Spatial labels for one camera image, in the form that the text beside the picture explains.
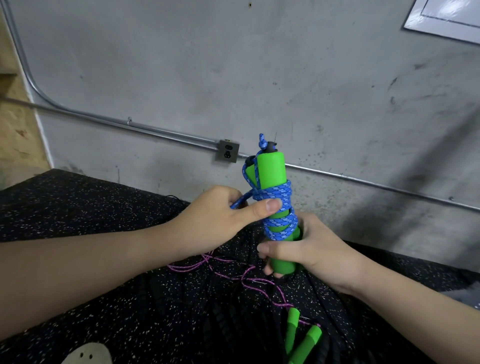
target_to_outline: blue rope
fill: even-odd
[[[253,159],[253,165],[255,167],[255,178],[257,185],[250,180],[247,176],[247,164],[245,163],[242,168],[242,174],[248,184],[252,187],[250,191],[240,197],[235,201],[231,208],[237,208],[241,203],[248,200],[250,197],[255,201],[265,200],[266,198],[279,198],[282,200],[282,208],[278,212],[289,211],[289,214],[284,218],[265,218],[263,219],[265,235],[270,240],[285,240],[290,236],[298,225],[297,215],[290,202],[290,196],[292,196],[291,182],[287,180],[286,183],[279,186],[274,186],[270,188],[261,189],[260,178],[258,177],[258,164],[257,157],[262,154],[267,148],[268,142],[265,140],[264,135],[260,134],[260,142],[258,146],[260,147],[259,152]],[[268,227],[271,226],[286,226],[286,228],[280,232],[270,231]]]

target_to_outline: white sign on wall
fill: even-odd
[[[416,0],[404,28],[480,44],[480,0]]]

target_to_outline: person's right hand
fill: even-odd
[[[372,261],[343,242],[314,214],[299,212],[297,217],[302,240],[260,243],[257,246],[259,256],[300,263],[335,290],[353,294]],[[264,272],[267,275],[273,273],[270,263]]]

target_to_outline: curved conduit pipe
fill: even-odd
[[[51,106],[53,106],[53,108],[43,106],[43,105],[39,105],[39,104],[30,103],[30,102],[20,101],[20,100],[16,100],[16,99],[12,99],[12,98],[7,98],[7,97],[3,98],[5,101],[16,103],[16,104],[23,105],[23,106],[30,107],[30,108],[34,108],[34,109],[38,109],[38,110],[42,110],[42,111],[47,111],[47,112],[52,112],[52,113],[68,116],[68,117],[74,117],[74,118],[82,119],[82,120],[89,120],[89,121],[92,121],[92,122],[95,122],[95,123],[108,125],[108,126],[112,126],[112,127],[116,127],[116,128],[120,128],[120,129],[130,130],[130,131],[137,132],[137,133],[152,135],[152,136],[156,136],[156,137],[159,137],[159,138],[162,138],[162,139],[171,140],[171,141],[179,142],[179,143],[190,145],[190,146],[195,146],[195,147],[199,147],[199,148],[202,148],[202,149],[207,149],[207,150],[212,150],[212,151],[217,151],[218,150],[218,148],[217,148],[218,140],[216,140],[216,139],[211,139],[211,138],[192,135],[192,134],[188,134],[188,133],[181,133],[181,132],[176,132],[176,131],[173,131],[173,130],[148,126],[148,125],[133,122],[131,120],[131,118],[129,118],[127,121],[125,121],[125,120],[122,120],[122,119],[111,118],[111,117],[107,117],[107,116],[103,116],[103,115],[93,114],[93,113],[86,112],[86,111],[75,110],[75,109],[71,109],[71,108],[68,108],[66,106],[63,106],[63,105],[59,104],[58,102],[52,100],[50,97],[48,97],[42,91],[42,89],[37,85],[37,83],[35,82],[35,80],[33,78],[32,71],[30,70],[30,67],[28,65],[28,61],[27,61],[27,58],[26,58],[26,55],[25,55],[25,51],[24,51],[24,48],[22,46],[20,36],[18,34],[18,30],[16,28],[15,20],[13,18],[12,10],[10,8],[10,4],[9,4],[8,0],[0,0],[0,3],[1,3],[2,9],[3,9],[3,14],[5,16],[7,26],[10,30],[10,34],[12,36],[13,43],[14,43],[15,48],[17,50],[18,57],[20,59],[20,63],[22,64],[22,67],[23,67],[23,70],[24,70],[24,73],[25,73],[25,77],[27,78],[28,83],[35,90],[35,92],[43,100],[45,100],[47,103],[49,103]],[[250,154],[245,154],[245,153],[240,152],[238,154],[238,156],[240,158],[247,158],[247,157],[250,156]],[[343,174],[330,173],[330,172],[326,172],[326,171],[323,171],[323,170],[316,170],[316,169],[313,169],[313,168],[298,166],[298,165],[295,165],[295,164],[286,163],[285,166],[288,167],[288,168],[294,169],[294,170],[300,170],[300,171],[303,171],[303,172],[320,174],[320,175],[325,176],[325,177],[336,178],[336,179],[339,179],[339,180],[349,181],[349,182],[361,184],[361,185],[364,185],[364,186],[369,186],[369,187],[381,189],[381,190],[384,190],[384,191],[395,192],[395,193],[398,193],[398,194],[403,194],[403,195],[407,195],[407,196],[410,196],[410,197],[415,197],[415,198],[423,199],[423,200],[426,200],[426,201],[430,201],[430,202],[434,202],[434,203],[438,203],[438,204],[442,204],[442,205],[450,205],[450,206],[455,206],[455,207],[458,207],[458,208],[462,208],[462,209],[466,209],[466,210],[470,210],[470,211],[474,211],[474,212],[480,212],[480,207],[462,204],[462,203],[455,202],[455,201],[452,201],[452,200],[449,200],[449,199],[443,199],[443,198],[438,198],[438,197],[434,197],[434,196],[430,196],[430,195],[426,195],[426,194],[420,194],[420,193],[417,193],[417,192],[411,192],[411,191],[387,186],[387,185],[380,184],[380,183],[375,183],[375,182],[370,182],[370,181],[362,180],[362,179],[355,178],[355,177],[345,176]]]

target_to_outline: wall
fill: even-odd
[[[20,64],[1,16],[0,49],[0,96],[29,101]],[[48,169],[35,112],[0,100],[0,190]]]
[[[480,48],[401,30],[410,0],[17,0],[37,82],[78,109],[480,206]],[[248,185],[209,152],[42,115],[56,168],[191,200]],[[480,270],[480,215],[289,172],[342,238]]]

